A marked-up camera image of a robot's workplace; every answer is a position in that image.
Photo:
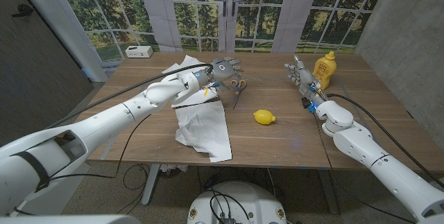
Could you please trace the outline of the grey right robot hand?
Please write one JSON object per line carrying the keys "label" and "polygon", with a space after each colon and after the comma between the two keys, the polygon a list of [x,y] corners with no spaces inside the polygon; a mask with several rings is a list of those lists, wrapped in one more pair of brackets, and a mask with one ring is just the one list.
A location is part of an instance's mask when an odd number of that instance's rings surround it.
{"label": "grey right robot hand", "polygon": [[311,113],[322,103],[327,101],[322,92],[319,80],[305,68],[302,60],[294,55],[296,64],[285,64],[284,67],[290,72],[288,78],[296,84],[302,94],[302,106]]}

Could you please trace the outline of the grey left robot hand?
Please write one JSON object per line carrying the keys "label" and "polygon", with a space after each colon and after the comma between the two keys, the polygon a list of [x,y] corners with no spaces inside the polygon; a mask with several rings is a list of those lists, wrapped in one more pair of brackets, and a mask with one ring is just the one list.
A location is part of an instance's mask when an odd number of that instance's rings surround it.
{"label": "grey left robot hand", "polygon": [[232,57],[217,58],[211,61],[213,69],[209,74],[209,81],[219,84],[219,86],[216,87],[218,91],[227,92],[231,89],[224,81],[241,74],[243,69],[238,65],[240,62],[240,60]]}

